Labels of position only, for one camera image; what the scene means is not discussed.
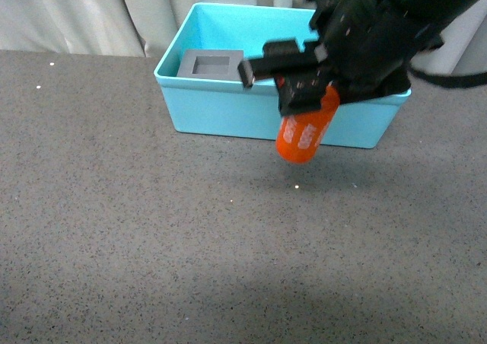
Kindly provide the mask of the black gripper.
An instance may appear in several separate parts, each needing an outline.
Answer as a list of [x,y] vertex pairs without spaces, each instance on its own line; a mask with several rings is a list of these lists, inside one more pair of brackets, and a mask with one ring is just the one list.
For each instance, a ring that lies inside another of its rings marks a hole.
[[264,57],[243,59],[245,88],[277,75],[278,110],[294,116],[321,110],[329,84],[345,103],[406,91],[410,59],[443,45],[439,29],[399,9],[392,0],[308,0],[317,6],[310,28],[318,40],[269,41]]

